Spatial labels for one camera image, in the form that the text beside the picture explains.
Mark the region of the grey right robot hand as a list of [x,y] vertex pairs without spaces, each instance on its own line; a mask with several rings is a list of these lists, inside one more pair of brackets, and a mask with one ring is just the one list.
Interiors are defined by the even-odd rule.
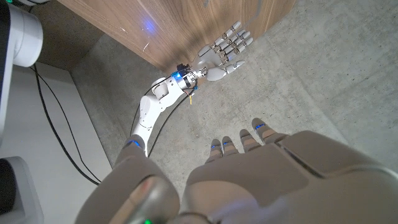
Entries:
[[245,64],[244,60],[233,60],[253,42],[251,33],[238,30],[240,21],[236,21],[212,43],[204,46],[190,64],[193,79],[206,78],[214,82],[234,72]]

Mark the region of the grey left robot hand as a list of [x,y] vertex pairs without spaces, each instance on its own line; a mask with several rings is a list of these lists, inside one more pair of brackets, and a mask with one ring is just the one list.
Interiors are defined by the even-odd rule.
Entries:
[[396,223],[397,174],[312,131],[278,133],[259,118],[211,142],[179,195],[132,135],[77,223]]

